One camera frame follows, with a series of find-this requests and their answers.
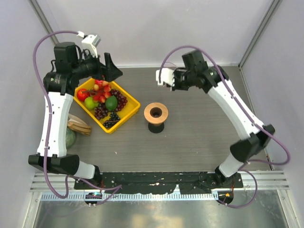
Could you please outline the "round wooden ring holder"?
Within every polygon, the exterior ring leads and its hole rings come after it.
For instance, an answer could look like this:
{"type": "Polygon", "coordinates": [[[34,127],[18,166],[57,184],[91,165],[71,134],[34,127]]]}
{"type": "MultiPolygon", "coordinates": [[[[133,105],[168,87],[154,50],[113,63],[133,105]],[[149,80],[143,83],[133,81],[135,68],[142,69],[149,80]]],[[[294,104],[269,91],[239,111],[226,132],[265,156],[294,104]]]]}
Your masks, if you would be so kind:
{"type": "Polygon", "coordinates": [[[163,124],[168,116],[168,108],[162,103],[150,103],[144,109],[145,120],[155,126],[163,124]]]}

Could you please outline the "yellow plastic tray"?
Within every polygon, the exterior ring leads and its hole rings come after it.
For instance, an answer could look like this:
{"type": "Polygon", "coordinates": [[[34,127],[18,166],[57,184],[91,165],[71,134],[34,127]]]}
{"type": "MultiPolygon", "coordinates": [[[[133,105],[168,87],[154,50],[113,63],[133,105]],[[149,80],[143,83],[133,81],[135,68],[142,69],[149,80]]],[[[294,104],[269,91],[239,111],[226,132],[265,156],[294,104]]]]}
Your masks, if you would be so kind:
{"type": "Polygon", "coordinates": [[[114,131],[116,131],[122,124],[124,124],[128,119],[130,119],[134,114],[137,113],[137,111],[140,108],[140,103],[133,98],[129,93],[127,93],[122,87],[120,87],[116,82],[109,82],[112,89],[118,89],[122,92],[122,94],[124,96],[126,96],[128,102],[126,103],[126,106],[121,110],[118,111],[117,114],[119,115],[119,117],[121,118],[121,120],[112,128],[106,129],[103,126],[103,123],[108,120],[110,118],[110,113],[111,112],[115,112],[115,111],[109,111],[108,112],[108,116],[105,117],[104,119],[101,120],[97,120],[95,118],[95,109],[93,110],[87,110],[84,102],[81,102],[77,99],[76,97],[76,93],[79,89],[85,88],[87,89],[89,92],[91,91],[91,89],[93,88],[93,85],[95,83],[95,79],[88,79],[87,81],[85,81],[83,84],[81,84],[80,86],[78,86],[75,89],[75,95],[74,95],[74,100],[85,110],[85,112],[87,114],[89,114],[89,116],[106,132],[106,133],[113,133],[114,131]]]}

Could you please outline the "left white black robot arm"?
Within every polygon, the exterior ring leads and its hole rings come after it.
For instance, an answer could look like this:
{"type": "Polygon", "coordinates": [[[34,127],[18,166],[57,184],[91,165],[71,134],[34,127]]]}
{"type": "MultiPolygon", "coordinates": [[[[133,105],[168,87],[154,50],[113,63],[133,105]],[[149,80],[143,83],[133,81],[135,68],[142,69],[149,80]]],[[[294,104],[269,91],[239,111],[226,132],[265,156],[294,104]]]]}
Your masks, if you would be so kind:
{"type": "Polygon", "coordinates": [[[29,156],[28,163],[44,173],[85,179],[89,188],[97,189],[102,182],[99,168],[80,161],[78,155],[67,153],[68,114],[81,79],[92,77],[112,82],[123,73],[113,63],[110,53],[104,53],[105,63],[101,63],[100,56],[91,51],[83,57],[74,42],[58,43],[54,55],[55,70],[43,79],[46,108],[42,138],[37,153],[29,156]]]}

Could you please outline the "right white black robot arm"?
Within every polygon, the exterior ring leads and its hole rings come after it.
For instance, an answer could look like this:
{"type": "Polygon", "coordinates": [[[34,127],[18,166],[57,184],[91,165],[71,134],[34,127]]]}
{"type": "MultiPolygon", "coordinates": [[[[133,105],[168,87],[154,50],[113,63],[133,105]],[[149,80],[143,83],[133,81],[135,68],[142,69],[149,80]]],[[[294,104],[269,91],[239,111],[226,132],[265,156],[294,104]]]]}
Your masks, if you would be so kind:
{"type": "Polygon", "coordinates": [[[224,111],[235,127],[239,141],[230,146],[230,155],[215,169],[215,182],[226,187],[233,175],[252,156],[260,153],[270,138],[264,131],[275,133],[273,125],[264,125],[235,91],[222,67],[209,67],[200,51],[182,55],[185,67],[173,72],[173,88],[188,90],[195,86],[208,94],[224,111]]]}

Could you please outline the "dark red glass carafe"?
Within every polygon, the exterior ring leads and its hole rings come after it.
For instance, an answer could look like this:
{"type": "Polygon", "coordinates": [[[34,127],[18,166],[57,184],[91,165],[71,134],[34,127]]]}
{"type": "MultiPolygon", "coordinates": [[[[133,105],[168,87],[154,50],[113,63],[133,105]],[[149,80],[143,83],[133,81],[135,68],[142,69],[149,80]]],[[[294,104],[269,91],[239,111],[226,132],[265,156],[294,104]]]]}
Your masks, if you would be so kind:
{"type": "Polygon", "coordinates": [[[161,123],[159,125],[148,123],[148,129],[152,133],[161,133],[164,130],[164,123],[161,123]]]}

